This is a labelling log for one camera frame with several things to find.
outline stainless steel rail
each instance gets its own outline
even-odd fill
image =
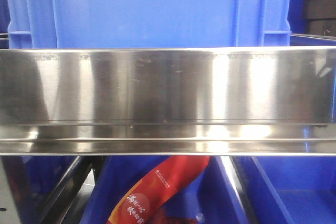
[[[0,154],[334,155],[336,47],[0,50]]]

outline stainless steel shelf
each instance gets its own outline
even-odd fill
[[[335,155],[336,47],[0,50],[0,154]]]

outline red packaging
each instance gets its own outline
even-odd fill
[[[173,195],[190,184],[209,156],[172,156],[139,180],[119,201],[107,224],[143,224]]]

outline red package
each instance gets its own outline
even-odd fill
[[[112,211],[107,224],[146,223],[167,200],[201,174],[208,165],[209,158],[209,156],[168,158],[147,173],[124,195]]]
[[[164,208],[160,208],[146,224],[198,224],[198,221],[190,218],[166,216]]]

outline blue plastic crate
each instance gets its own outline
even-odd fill
[[[11,48],[289,45],[289,0],[8,0]]]
[[[72,156],[24,156],[33,194],[48,194],[74,160]]]
[[[303,1],[290,0],[288,20],[293,33],[304,34],[306,32],[306,20],[303,18]]]
[[[122,196],[147,172],[167,157],[108,157],[80,224],[105,224]],[[168,216],[198,217],[199,223],[248,224],[220,157],[213,157],[205,171],[164,204]]]
[[[7,0],[0,0],[0,33],[6,33],[9,24],[9,10]],[[5,48],[3,40],[0,41],[1,48]]]
[[[243,157],[260,224],[336,223],[336,157]]]

